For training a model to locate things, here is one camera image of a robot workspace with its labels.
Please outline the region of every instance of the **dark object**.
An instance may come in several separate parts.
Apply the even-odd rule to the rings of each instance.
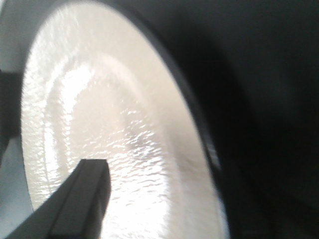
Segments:
[[[61,187],[6,239],[97,239],[110,193],[106,160],[82,159]]]
[[[24,71],[40,24],[66,2],[5,2],[3,72]],[[179,84],[231,237],[319,238],[319,2],[100,2],[140,28]]]

